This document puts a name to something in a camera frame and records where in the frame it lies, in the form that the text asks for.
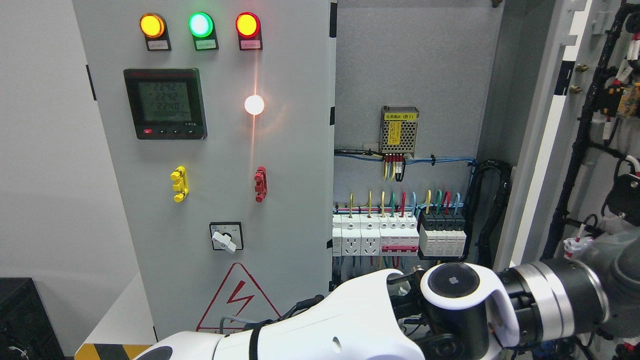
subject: red wire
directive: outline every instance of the red wire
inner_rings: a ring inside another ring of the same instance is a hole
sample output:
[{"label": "red wire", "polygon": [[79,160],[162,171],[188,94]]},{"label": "red wire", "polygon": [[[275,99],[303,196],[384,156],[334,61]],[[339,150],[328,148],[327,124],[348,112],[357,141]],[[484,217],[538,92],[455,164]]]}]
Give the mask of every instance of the red wire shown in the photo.
[{"label": "red wire", "polygon": [[403,192],[403,193],[402,193],[402,205],[401,205],[401,206],[402,206],[402,214],[400,215],[400,217],[401,217],[401,218],[403,218],[403,217],[404,217],[404,201],[405,201],[405,200],[406,200],[406,193],[405,193],[405,192]]},{"label": "red wire", "polygon": [[444,199],[447,199],[447,207],[444,208],[444,213],[446,215],[449,214],[449,204],[451,203],[451,192],[449,192],[448,190],[444,193],[444,196],[442,197],[442,205],[444,205]]}]

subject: green indicator light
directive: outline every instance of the green indicator light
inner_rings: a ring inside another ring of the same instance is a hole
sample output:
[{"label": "green indicator light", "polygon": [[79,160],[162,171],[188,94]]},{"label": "green indicator light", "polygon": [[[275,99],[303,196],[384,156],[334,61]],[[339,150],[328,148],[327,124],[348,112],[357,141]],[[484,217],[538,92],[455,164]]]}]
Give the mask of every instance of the green indicator light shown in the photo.
[{"label": "green indicator light", "polygon": [[213,20],[206,13],[193,13],[189,17],[189,30],[195,37],[208,37],[213,31]]}]

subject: high voltage warning sign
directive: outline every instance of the high voltage warning sign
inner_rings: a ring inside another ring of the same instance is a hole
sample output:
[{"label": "high voltage warning sign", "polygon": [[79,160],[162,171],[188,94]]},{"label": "high voltage warning sign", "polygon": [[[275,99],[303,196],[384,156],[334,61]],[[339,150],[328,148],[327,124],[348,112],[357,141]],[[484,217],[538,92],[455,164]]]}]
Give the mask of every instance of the high voltage warning sign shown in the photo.
[{"label": "high voltage warning sign", "polygon": [[[273,306],[260,285],[240,263],[234,263],[202,315],[196,331],[220,332],[222,316],[238,316],[260,322],[278,318],[280,313]],[[242,330],[244,324],[226,321],[225,332]]]}]

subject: lightning bolt symbol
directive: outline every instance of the lightning bolt symbol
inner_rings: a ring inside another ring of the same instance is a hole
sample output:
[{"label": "lightning bolt symbol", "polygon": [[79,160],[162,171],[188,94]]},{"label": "lightning bolt symbol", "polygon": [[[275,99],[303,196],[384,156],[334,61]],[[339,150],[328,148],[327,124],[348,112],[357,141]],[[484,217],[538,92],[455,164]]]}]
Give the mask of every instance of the lightning bolt symbol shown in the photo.
[{"label": "lightning bolt symbol", "polygon": [[240,282],[236,286],[236,289],[234,290],[233,293],[231,293],[231,296],[229,296],[229,299],[227,300],[227,304],[231,304],[233,302],[239,302],[239,301],[242,301],[242,300],[246,301],[244,303],[244,305],[242,305],[240,310],[238,310],[238,312],[234,316],[237,316],[249,304],[249,302],[251,302],[251,300],[253,300],[253,297],[255,296],[255,295],[249,295],[249,296],[241,297],[241,298],[238,298],[238,299],[234,299],[236,297],[236,295],[240,292],[240,290],[242,290],[244,284],[246,284],[246,282],[240,280]]}]

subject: white indicator light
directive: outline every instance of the white indicator light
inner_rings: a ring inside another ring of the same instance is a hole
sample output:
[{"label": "white indicator light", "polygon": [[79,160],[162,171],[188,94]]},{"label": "white indicator light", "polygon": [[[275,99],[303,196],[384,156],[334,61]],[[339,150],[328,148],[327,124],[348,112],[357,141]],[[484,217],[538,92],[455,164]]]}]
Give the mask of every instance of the white indicator light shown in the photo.
[{"label": "white indicator light", "polygon": [[251,95],[244,101],[244,109],[251,115],[260,115],[264,110],[264,99],[260,95]]}]

